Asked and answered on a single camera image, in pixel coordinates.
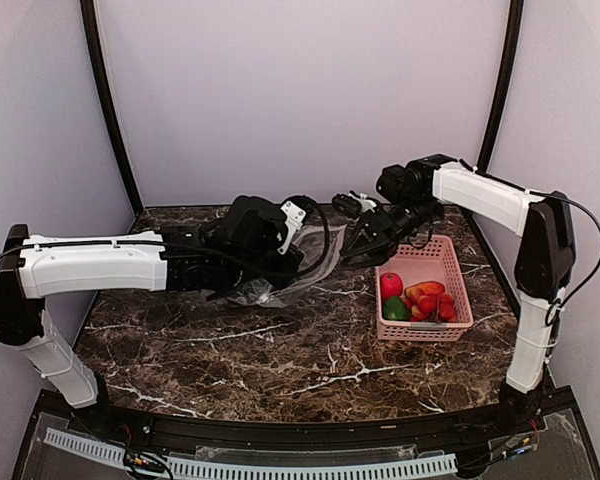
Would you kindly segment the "pink perforated plastic basket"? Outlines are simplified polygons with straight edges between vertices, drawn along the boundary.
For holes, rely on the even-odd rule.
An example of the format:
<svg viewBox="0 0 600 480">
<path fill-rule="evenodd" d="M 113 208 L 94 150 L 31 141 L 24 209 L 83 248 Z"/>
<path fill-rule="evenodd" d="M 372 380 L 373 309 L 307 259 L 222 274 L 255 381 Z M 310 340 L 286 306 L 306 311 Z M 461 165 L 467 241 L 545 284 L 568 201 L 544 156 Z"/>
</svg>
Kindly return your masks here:
<svg viewBox="0 0 600 480">
<path fill-rule="evenodd" d="M 435 235 L 418 250 L 401 244 L 375 269 L 380 340 L 455 342 L 473 315 L 451 239 Z"/>
</svg>

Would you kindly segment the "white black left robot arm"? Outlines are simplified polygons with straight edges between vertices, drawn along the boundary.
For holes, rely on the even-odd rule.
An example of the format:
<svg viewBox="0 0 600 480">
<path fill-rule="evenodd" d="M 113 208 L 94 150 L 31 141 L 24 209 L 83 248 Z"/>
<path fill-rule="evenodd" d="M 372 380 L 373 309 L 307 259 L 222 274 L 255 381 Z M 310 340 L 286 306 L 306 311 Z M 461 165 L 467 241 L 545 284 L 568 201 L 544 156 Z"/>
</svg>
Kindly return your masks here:
<svg viewBox="0 0 600 480">
<path fill-rule="evenodd" d="M 93 238 L 51 238 L 11 227 L 0 254 L 0 343 L 16 348 L 100 436 L 121 427 L 106 388 L 53 325 L 47 297 L 118 289 L 232 294 L 263 278 L 279 288 L 298 277 L 302 253 L 293 246 L 306 212 L 239 196 L 226 214 L 198 227 Z"/>
</svg>

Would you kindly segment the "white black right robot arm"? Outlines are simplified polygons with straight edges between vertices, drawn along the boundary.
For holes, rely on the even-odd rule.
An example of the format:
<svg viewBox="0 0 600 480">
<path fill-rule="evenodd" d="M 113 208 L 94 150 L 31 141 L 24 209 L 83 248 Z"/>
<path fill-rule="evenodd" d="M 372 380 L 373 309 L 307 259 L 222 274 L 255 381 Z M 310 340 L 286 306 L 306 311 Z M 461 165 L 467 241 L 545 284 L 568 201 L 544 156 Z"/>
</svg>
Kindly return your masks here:
<svg viewBox="0 0 600 480">
<path fill-rule="evenodd" d="M 442 218 L 447 205 L 491 220 L 519 238 L 514 278 L 521 307 L 506 383 L 524 394 L 535 389 L 576 259 L 567 197 L 534 193 L 444 154 L 384 168 L 376 191 L 378 199 L 349 192 L 331 201 L 355 222 L 340 251 L 353 268 L 385 264 L 402 241 Z"/>
</svg>

